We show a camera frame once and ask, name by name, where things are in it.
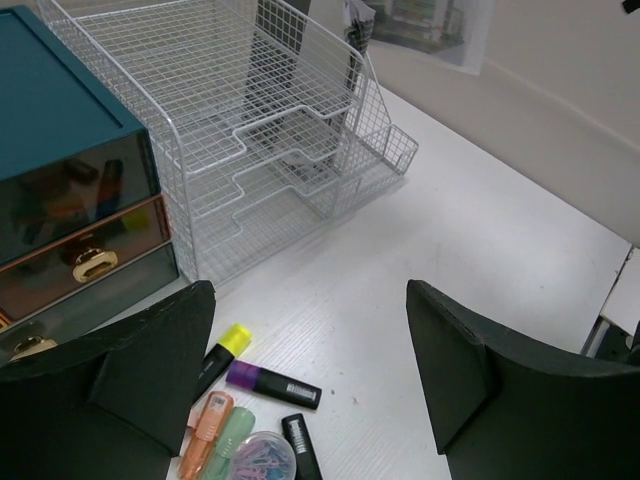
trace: container of paper clips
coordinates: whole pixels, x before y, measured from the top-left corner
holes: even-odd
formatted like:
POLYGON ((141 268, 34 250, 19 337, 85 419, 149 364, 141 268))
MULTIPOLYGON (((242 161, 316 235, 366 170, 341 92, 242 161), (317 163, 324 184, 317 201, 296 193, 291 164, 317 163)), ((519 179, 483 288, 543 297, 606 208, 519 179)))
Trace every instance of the container of paper clips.
POLYGON ((295 476, 296 458, 285 438, 257 432, 236 450, 228 480, 293 480, 295 476))

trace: yellow highlighter cap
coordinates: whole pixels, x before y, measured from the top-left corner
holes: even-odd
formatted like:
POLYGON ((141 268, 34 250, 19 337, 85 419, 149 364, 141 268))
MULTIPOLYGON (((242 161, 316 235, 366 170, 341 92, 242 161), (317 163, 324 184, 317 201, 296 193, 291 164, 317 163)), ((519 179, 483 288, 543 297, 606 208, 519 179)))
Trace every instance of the yellow highlighter cap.
POLYGON ((218 344, 227 349, 234 357, 239 357, 251 343, 251 337, 249 329, 236 323, 220 337, 218 344))

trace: wall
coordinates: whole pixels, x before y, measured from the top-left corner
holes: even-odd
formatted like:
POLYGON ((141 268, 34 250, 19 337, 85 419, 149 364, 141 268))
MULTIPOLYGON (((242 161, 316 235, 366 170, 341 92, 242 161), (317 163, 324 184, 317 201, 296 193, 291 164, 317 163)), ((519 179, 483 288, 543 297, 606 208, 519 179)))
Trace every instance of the wall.
POLYGON ((381 83, 640 244, 640 13, 615 0, 495 4, 479 76, 374 45, 381 83))

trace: gold drawer handle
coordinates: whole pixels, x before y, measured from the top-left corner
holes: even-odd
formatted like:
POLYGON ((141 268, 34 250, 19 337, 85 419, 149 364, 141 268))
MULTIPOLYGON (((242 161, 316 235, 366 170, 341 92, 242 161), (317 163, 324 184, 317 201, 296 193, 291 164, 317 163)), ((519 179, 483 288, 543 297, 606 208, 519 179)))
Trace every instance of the gold drawer handle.
POLYGON ((80 283, 87 283, 113 270, 117 265, 116 252, 92 248, 76 259, 73 278, 80 283))

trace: wire rack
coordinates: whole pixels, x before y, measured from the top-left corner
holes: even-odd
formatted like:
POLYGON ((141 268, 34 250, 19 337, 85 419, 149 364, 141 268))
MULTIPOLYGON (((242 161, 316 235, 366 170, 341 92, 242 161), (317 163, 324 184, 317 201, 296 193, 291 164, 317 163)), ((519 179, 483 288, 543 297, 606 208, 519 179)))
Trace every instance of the wire rack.
POLYGON ((269 257, 400 179, 417 150, 369 60, 280 0, 38 6, 147 125, 191 280, 269 257))

